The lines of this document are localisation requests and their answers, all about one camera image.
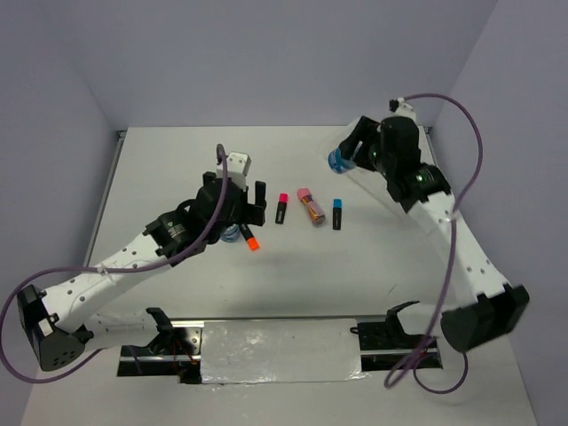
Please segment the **blue slime jar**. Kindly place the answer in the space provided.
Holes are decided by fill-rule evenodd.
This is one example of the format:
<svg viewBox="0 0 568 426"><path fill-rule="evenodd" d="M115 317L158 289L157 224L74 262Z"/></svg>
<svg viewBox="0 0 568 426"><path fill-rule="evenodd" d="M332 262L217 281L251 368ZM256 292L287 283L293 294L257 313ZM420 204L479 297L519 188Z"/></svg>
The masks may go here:
<svg viewBox="0 0 568 426"><path fill-rule="evenodd" d="M223 242L232 243L236 242L241 236L241 229L237 224L228 226L221 234L220 239Z"/></svg>
<svg viewBox="0 0 568 426"><path fill-rule="evenodd" d="M355 162L345 160L341 155L341 150L336 148L327 156L327 164L330 169L337 174L345 174L356 168Z"/></svg>

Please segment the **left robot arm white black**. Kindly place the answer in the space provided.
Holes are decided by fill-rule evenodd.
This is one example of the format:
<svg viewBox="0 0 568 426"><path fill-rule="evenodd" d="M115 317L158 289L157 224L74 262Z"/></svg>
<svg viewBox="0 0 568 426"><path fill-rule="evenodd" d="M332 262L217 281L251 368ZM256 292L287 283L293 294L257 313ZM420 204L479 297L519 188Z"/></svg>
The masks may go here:
<svg viewBox="0 0 568 426"><path fill-rule="evenodd" d="M158 216L133 241L75 277L39 289L25 280L16 294L20 323L44 372L60 370L86 351L141 346L155 354L179 339L171 319L158 307L114 318L103 309L119 296L205 251L232 226L262 226L266 184L255 183L248 198L242 172L206 172L195 198Z"/></svg>

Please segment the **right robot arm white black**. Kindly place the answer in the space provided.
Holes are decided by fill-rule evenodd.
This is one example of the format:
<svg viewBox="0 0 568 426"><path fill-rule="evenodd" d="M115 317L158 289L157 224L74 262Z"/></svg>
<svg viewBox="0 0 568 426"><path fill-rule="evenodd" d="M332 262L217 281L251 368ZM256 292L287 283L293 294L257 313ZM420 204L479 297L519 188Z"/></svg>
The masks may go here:
<svg viewBox="0 0 568 426"><path fill-rule="evenodd" d="M440 312L443 337L460 352L511 333L530 296L489 260L457 209L442 171L422 159L420 131L409 116L356 119L327 157L332 171L379 174L392 203L414 220L450 267L449 287L459 305Z"/></svg>

